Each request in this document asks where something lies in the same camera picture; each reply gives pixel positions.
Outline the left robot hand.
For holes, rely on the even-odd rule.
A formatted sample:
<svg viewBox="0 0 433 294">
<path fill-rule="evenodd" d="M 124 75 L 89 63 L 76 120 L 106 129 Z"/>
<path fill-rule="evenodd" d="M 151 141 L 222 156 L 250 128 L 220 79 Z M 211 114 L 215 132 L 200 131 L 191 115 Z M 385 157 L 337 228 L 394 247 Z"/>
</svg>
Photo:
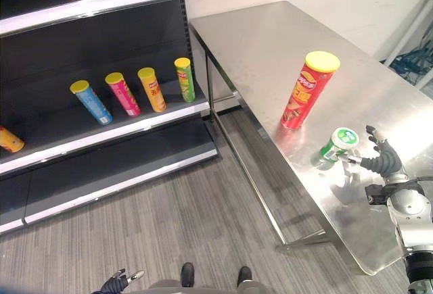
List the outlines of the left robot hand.
<svg viewBox="0 0 433 294">
<path fill-rule="evenodd" d="M 94 293 L 122 293 L 132 282 L 140 279 L 145 273 L 143 270 L 138 270 L 127 276 L 125 272 L 125 268 L 115 271 L 115 273 L 101 286 L 101 288 L 94 291 Z"/>
</svg>

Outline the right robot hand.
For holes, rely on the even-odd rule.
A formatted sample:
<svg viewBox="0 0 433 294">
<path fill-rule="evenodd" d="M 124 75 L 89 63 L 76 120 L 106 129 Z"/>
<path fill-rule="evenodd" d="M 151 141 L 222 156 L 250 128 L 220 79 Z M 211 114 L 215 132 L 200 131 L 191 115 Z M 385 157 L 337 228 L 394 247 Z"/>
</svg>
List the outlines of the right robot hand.
<svg viewBox="0 0 433 294">
<path fill-rule="evenodd" d="M 369 140 L 375 144 L 373 149 L 379 153 L 376 157 L 359 157 L 346 155 L 344 160 L 356 164 L 366 170 L 379 174 L 388 184 L 402 183 L 409 180 L 398 153 L 388 142 L 387 137 L 377 128 L 367 125 L 366 132 Z"/>
</svg>

